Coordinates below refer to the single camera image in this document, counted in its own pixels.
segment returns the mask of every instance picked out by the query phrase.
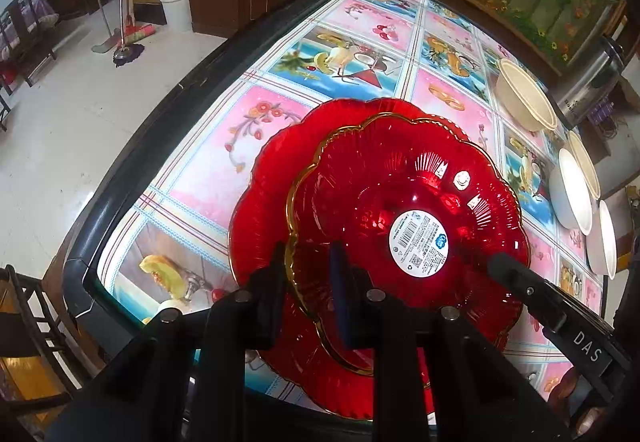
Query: gold rim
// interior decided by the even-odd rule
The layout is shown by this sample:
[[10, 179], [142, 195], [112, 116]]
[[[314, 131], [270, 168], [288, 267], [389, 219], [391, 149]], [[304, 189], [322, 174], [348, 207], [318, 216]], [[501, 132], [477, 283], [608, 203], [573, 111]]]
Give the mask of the gold rim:
[[[380, 114], [375, 114], [372, 115], [371, 117], [369, 117], [368, 119], [366, 119], [366, 121], [362, 122], [359, 125], [349, 125], [349, 126], [345, 126], [345, 127], [340, 127], [336, 130], [334, 130], [333, 132], [329, 133], [329, 135], [327, 136], [327, 138], [322, 141], [319, 145], [318, 148], [316, 148], [316, 152], [314, 154], [314, 158], [313, 161], [311, 162], [311, 164], [309, 164], [305, 169], [303, 169], [300, 174], [296, 177], [296, 179], [293, 181], [293, 184], [289, 190], [289, 194], [287, 194], [287, 206], [286, 206], [286, 218], [287, 218], [287, 226], [289, 227], [289, 240], [287, 241], [286, 247], [285, 247], [285, 269], [286, 269], [286, 274], [287, 274], [287, 279], [289, 280], [291, 287], [293, 289], [294, 292], [294, 297], [296, 299], [296, 301], [298, 302], [298, 304], [300, 305], [301, 310], [306, 314], [306, 316], [313, 321], [314, 325], [316, 326], [316, 331], [318, 332], [318, 337], [320, 338], [320, 343], [322, 345], [322, 348], [325, 349], [325, 351], [327, 353], [329, 353], [330, 356], [332, 356], [332, 358], [334, 358], [340, 365], [342, 365], [344, 368], [358, 374], [358, 375], [368, 375], [371, 376], [373, 375], [372, 370], [365, 370], [363, 368], [360, 368], [359, 366], [354, 365], [353, 363], [346, 361], [338, 352], [337, 350], [335, 350], [334, 346], [331, 344], [330, 340], [327, 338], [326, 333], [324, 331], [324, 327], [322, 327], [322, 320], [320, 319], [320, 317], [315, 314], [309, 307], [308, 305], [305, 303], [305, 300], [302, 296], [302, 293], [299, 291], [298, 289], [298, 284], [296, 282], [296, 270], [294, 267], [294, 255], [296, 252], [296, 246], [298, 245], [298, 225], [296, 224], [295, 218], [294, 218], [294, 202], [296, 199], [296, 193], [298, 191], [298, 188], [300, 187], [300, 185], [305, 181], [305, 179], [311, 175], [311, 173], [313, 171], [315, 171], [315, 169], [318, 167], [322, 153], [324, 152], [324, 149], [327, 147], [327, 145], [329, 143], [331, 143], [334, 139], [336, 139], [338, 136], [343, 135], [345, 133], [348, 132], [361, 132], [363, 131], [367, 126], [369, 126], [370, 124], [372, 124], [372, 122], [376, 121], [377, 119], [383, 118], [383, 117], [396, 117], [399, 119], [402, 119], [403, 121], [410, 123], [412, 125], [417, 125], [417, 124], [422, 124], [422, 123], [433, 123], [436, 124], [438, 126], [441, 126], [442, 128], [444, 128], [445, 130], [447, 130], [447, 132], [449, 132], [453, 138], [455, 138], [455, 140], [457, 140], [458, 142], [464, 144], [464, 145], [469, 145], [472, 148], [475, 148], [477, 151], [479, 151], [480, 153], [482, 153], [482, 155], [484, 155], [484, 158], [489, 161], [489, 164], [491, 165], [491, 167], [494, 169], [494, 175], [496, 176], [496, 178], [498, 180], [500, 180], [502, 182], [502, 184], [508, 188], [508, 190], [511, 193], [511, 196], [514, 199], [514, 202], [517, 205], [517, 209], [518, 209], [518, 227], [520, 229], [520, 231], [522, 232], [523, 236], [527, 239], [527, 266], [530, 265], [531, 262], [531, 253], [529, 250], [529, 242], [528, 242], [528, 237], [527, 234], [524, 230], [524, 227], [522, 225], [522, 210], [520, 208], [520, 203], [518, 201], [518, 196], [515, 194], [515, 192], [513, 191], [513, 189], [511, 188], [511, 186], [509, 186], [509, 184], [504, 180], [504, 178], [502, 178], [502, 175], [500, 174], [500, 172], [498, 171], [494, 160], [489, 157], [489, 155], [482, 149], [480, 148], [478, 145], [476, 145], [475, 143], [472, 143], [471, 141], [463, 141], [461, 139], [459, 139], [456, 134], [454, 132], [452, 132], [452, 130], [449, 129], [449, 127], [447, 127], [446, 125], [444, 125], [443, 123], [439, 122], [439, 121], [435, 121], [434, 119], [431, 119], [430, 117], [418, 117], [417, 119], [409, 119], [407, 117], [404, 117], [404, 115], [402, 114], [396, 114], [394, 112], [381, 112]], [[520, 304], [520, 309], [518, 311], [518, 314], [516, 315], [514, 321], [512, 322], [512, 324], [507, 327], [506, 329], [502, 330], [501, 332], [498, 333], [497, 338], [494, 342], [495, 346], [499, 345], [499, 342], [501, 339], [503, 339], [508, 332], [514, 327], [514, 325], [517, 323], [518, 319], [520, 318], [520, 315], [522, 314], [522, 304]], [[431, 383], [427, 382], [425, 383], [425, 388], [430, 388], [431, 387]]]

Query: person's hand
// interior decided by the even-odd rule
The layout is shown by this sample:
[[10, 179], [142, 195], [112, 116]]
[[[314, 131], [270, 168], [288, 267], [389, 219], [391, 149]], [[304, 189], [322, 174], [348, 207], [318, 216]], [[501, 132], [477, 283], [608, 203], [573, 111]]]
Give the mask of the person's hand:
[[[549, 395], [549, 407], [562, 419], [566, 426], [569, 425], [569, 395], [575, 390], [579, 377], [580, 374], [575, 367], [569, 369]], [[591, 408], [586, 411], [576, 424], [578, 436], [585, 434], [603, 411], [604, 408]]]

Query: beige bowl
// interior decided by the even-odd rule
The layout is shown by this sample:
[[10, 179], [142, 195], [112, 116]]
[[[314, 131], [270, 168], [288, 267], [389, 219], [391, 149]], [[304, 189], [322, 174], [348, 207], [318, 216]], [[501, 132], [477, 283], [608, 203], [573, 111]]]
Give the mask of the beige bowl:
[[498, 66], [495, 93], [513, 118], [530, 132], [555, 130], [558, 117], [534, 79], [513, 61], [503, 58]]
[[600, 198], [600, 182], [598, 181], [598, 175], [596, 169], [591, 162], [591, 158], [584, 148], [580, 137], [573, 130], [569, 130], [569, 139], [566, 142], [566, 148], [574, 155], [575, 160], [578, 162], [582, 173], [584, 174], [584, 180], [589, 188], [589, 193], [594, 200]]

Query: table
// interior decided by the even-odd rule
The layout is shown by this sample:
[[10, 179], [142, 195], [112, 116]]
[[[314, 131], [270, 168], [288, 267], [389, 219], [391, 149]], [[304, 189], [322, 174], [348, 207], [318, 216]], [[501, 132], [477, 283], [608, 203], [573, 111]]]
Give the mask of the table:
[[[270, 32], [270, 41], [256, 41], [260, 32]], [[514, 122], [494, 87], [497, 61], [517, 59], [462, 16], [434, 0], [297, 0], [224, 48], [180, 82], [137, 144], [127, 145], [71, 249], [64, 275], [70, 313], [98, 337], [126, 324], [116, 341], [105, 339], [107, 352], [159, 308], [175, 305], [140, 269], [147, 255], [168, 257], [194, 282], [186, 310], [210, 307], [212, 290], [237, 288], [228, 227], [256, 156], [279, 130], [337, 97], [404, 98], [462, 127], [518, 195], [532, 270], [600, 313], [602, 278], [589, 268], [585, 238], [564, 229], [550, 204], [548, 177], [566, 131], [531, 133]], [[505, 354], [545, 398], [571, 367], [526, 309]], [[257, 354], [248, 358], [245, 382], [316, 408]]]

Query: barcode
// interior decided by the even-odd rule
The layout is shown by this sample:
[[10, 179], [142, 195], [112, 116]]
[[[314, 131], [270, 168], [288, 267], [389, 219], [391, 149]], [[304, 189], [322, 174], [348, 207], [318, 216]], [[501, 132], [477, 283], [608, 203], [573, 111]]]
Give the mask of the barcode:
[[420, 267], [420, 264], [422, 263], [422, 259], [418, 258], [416, 255], [413, 255], [409, 263], [412, 265], [415, 265], [416, 267]]
[[398, 243], [402, 245], [404, 249], [406, 249], [407, 245], [409, 244], [409, 241], [411, 241], [411, 237], [414, 235], [417, 227], [418, 227], [418, 224], [416, 222], [410, 221], [409, 225], [404, 230], [404, 233], [402, 233], [402, 236], [400, 236]]

